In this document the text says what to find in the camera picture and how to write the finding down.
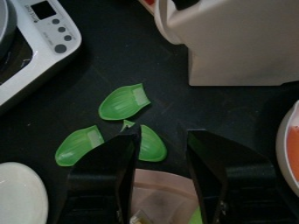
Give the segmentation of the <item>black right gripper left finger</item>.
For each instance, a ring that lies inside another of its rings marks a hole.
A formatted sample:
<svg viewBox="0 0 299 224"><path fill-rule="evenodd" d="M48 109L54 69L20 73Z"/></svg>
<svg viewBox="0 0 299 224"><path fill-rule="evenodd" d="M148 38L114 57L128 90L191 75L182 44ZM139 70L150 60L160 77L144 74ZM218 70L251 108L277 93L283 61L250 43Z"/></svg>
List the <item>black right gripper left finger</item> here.
<svg viewBox="0 0 299 224"><path fill-rule="evenodd" d="M119 134L75 164L58 224L128 224L138 134Z"/></svg>

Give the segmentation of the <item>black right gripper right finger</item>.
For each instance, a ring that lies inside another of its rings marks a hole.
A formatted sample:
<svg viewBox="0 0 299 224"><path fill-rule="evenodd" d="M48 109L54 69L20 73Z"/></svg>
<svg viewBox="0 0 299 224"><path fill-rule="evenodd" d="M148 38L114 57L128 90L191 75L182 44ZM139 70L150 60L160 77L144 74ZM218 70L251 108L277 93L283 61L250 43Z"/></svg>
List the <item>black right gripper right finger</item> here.
<svg viewBox="0 0 299 224"><path fill-rule="evenodd" d="M203 224L299 224L262 154L206 130L191 130L186 157Z"/></svg>

